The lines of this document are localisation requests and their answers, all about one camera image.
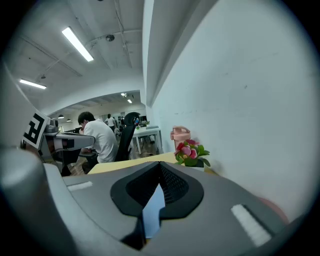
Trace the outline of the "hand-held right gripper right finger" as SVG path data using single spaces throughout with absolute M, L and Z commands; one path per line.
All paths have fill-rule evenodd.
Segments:
M 271 234 L 287 225 L 270 205 L 237 183 L 190 167 L 176 168 L 198 180 L 204 190 L 201 203 L 187 217 L 164 220 L 145 247 L 151 256 L 244 256 L 257 247 L 231 209 L 243 205 Z

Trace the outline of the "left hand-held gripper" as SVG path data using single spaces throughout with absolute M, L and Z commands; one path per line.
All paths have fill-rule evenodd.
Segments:
M 53 137 L 54 152 L 50 152 L 45 132 L 52 124 L 22 92 L 4 62 L 0 63 L 0 145 L 19 148 L 22 142 L 39 153 L 44 163 L 55 165 L 62 176 L 70 176 L 69 164 L 79 158 L 82 148 L 92 146 L 94 136 L 78 133 L 58 133 Z

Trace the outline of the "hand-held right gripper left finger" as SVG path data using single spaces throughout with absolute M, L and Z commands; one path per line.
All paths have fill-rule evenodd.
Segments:
M 63 180 L 81 209 L 123 244 L 141 250 L 160 229 L 156 162 Z

